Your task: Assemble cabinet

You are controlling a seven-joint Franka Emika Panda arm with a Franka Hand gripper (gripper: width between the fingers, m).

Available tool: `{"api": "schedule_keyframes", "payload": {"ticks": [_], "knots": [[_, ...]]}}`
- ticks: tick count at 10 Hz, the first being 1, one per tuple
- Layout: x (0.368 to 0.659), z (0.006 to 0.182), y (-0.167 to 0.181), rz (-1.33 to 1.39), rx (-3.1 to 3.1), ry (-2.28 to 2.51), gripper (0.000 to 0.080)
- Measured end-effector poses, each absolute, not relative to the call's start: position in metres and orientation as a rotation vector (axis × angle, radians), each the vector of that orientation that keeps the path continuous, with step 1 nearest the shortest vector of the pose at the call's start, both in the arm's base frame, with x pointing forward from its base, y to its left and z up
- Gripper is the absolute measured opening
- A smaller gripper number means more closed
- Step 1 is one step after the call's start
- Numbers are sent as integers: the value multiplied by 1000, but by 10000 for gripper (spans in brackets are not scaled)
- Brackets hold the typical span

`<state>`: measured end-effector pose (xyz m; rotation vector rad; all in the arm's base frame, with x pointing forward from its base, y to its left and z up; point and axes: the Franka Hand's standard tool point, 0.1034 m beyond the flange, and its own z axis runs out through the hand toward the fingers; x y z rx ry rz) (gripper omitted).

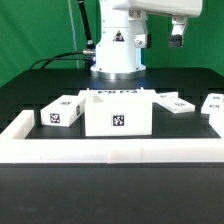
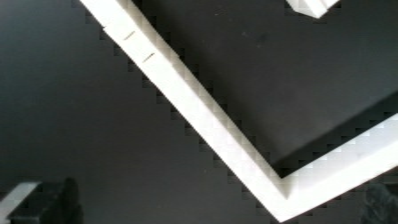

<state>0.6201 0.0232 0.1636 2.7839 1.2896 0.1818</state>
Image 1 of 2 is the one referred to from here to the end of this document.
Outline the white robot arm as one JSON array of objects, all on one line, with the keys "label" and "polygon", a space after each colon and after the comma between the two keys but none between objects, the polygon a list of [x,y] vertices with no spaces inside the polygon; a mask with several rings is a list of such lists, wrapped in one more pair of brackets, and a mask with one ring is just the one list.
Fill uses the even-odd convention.
[{"label": "white robot arm", "polygon": [[141,49],[150,46],[146,20],[149,14],[170,16],[169,46],[179,48],[189,17],[201,14],[203,0],[99,0],[101,39],[96,45],[91,73],[110,80],[143,75]]}]

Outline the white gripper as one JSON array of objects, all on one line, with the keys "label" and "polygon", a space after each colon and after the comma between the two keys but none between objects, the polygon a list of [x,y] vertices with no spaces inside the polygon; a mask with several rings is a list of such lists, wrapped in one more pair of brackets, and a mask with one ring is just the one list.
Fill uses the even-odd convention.
[{"label": "white gripper", "polygon": [[147,30],[147,12],[164,15],[184,15],[172,18],[172,32],[169,37],[170,48],[180,48],[187,26],[187,18],[201,14],[203,0],[112,0],[112,8],[129,10],[129,23],[136,48],[149,48],[150,35]]}]

